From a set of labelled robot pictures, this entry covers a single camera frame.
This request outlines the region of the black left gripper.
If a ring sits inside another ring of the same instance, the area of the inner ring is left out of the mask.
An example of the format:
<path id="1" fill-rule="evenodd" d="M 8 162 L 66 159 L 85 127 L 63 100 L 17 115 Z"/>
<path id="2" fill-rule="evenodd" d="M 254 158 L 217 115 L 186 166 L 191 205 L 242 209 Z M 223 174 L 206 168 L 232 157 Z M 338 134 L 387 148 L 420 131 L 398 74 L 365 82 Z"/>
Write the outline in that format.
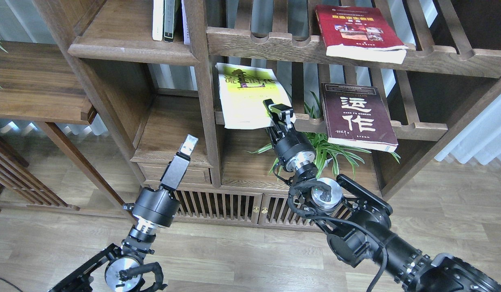
<path id="1" fill-rule="evenodd" d="M 198 140 L 193 135 L 187 135 L 180 146 L 180 155 L 175 155 L 163 173 L 158 190 L 144 187 L 136 202 L 124 204 L 123 209 L 130 210 L 134 216 L 154 224 L 170 227 L 180 207 L 180 202 L 174 197 L 173 192 L 186 173 Z"/>

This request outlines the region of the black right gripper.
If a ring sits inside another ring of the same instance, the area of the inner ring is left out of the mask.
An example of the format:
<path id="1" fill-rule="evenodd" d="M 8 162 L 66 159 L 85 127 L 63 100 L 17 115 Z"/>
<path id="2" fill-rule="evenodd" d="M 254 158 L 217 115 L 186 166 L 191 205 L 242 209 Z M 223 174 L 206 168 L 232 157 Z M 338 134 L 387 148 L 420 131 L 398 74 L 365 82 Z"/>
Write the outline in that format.
<path id="1" fill-rule="evenodd" d="M 293 126 L 296 119 L 293 108 L 277 105 L 272 99 L 264 100 L 263 104 L 270 118 L 266 127 L 269 127 L 272 147 L 283 169 L 286 172 L 315 172 L 315 149 L 306 135 Z"/>

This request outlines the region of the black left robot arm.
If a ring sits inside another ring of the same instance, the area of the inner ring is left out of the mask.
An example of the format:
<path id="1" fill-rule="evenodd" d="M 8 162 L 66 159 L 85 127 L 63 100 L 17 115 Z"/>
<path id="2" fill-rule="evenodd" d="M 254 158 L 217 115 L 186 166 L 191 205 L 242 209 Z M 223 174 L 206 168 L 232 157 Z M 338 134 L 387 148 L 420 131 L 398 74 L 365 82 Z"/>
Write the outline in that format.
<path id="1" fill-rule="evenodd" d="M 159 263 L 145 264 L 144 258 L 154 251 L 150 248 L 154 242 L 156 229 L 169 227 L 178 212 L 180 202 L 173 194 L 182 181 L 191 161 L 191 154 L 198 139 L 188 135 L 173 160 L 167 165 L 158 189 L 144 187 L 136 202 L 124 204 L 138 219 L 130 229 L 121 246 L 111 244 L 93 256 L 82 266 L 51 288 L 53 292 L 91 292 L 91 276 L 97 268 L 108 263 L 105 270 L 105 282 L 115 292 L 141 292 L 145 284 L 144 273 L 154 273 L 155 281 L 147 287 L 147 292 L 163 290 L 162 268 Z"/>

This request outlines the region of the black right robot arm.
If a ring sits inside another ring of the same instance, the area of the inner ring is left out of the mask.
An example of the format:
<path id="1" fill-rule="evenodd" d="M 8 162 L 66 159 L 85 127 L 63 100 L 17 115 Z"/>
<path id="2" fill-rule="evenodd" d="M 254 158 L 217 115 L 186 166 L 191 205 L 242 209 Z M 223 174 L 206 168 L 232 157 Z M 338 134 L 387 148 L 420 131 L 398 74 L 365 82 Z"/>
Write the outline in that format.
<path id="1" fill-rule="evenodd" d="M 462 259 L 448 253 L 431 258 L 392 232 L 391 206 L 346 175 L 317 179 L 314 147 L 295 129 L 293 109 L 271 99 L 263 103 L 276 166 L 293 173 L 285 180 L 290 209 L 326 234 L 340 261 L 356 267 L 370 259 L 379 265 L 367 291 L 387 272 L 405 292 L 501 292 L 497 281 Z"/>

